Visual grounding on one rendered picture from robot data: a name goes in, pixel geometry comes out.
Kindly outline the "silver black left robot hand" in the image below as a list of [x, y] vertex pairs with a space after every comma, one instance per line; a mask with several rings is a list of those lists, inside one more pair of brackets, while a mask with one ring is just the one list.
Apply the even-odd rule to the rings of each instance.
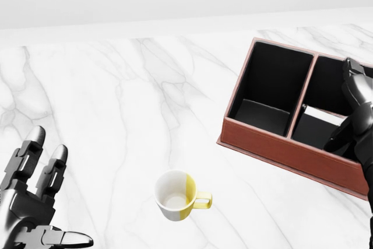
[[45, 129], [35, 126], [17, 148], [0, 184], [0, 249], [79, 249], [94, 241], [86, 234], [52, 226], [55, 195], [64, 180], [68, 149], [59, 145], [40, 174], [36, 193], [27, 189], [43, 151]]

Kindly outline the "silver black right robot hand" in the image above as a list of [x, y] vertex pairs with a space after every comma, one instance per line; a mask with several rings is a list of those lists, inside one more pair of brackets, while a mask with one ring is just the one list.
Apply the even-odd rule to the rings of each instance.
[[353, 112], [334, 130], [324, 146], [334, 152], [347, 143], [354, 144], [354, 154], [362, 165], [373, 162], [373, 78], [356, 60], [343, 62], [342, 92]]

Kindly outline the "white book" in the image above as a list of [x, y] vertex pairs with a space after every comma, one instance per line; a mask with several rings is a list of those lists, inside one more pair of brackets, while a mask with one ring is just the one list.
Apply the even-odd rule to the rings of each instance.
[[332, 114], [311, 106], [305, 106], [304, 108], [306, 115], [328, 122], [335, 126], [340, 126], [341, 123], [346, 119], [346, 116]]

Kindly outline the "red-brown desk caddy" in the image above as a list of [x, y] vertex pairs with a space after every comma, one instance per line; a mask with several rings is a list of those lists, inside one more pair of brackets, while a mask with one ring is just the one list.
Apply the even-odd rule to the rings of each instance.
[[256, 38], [224, 115], [218, 143], [366, 199], [368, 184], [351, 144], [324, 150], [338, 127], [305, 106], [348, 117], [343, 59]]

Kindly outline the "white and yellow mug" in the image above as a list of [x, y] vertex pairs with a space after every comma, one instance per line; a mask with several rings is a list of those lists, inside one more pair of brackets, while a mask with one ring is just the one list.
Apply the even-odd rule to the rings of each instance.
[[178, 222], [193, 209], [209, 209], [212, 194], [199, 192], [195, 180], [185, 171], [169, 170], [162, 174], [154, 187], [154, 198], [163, 215]]

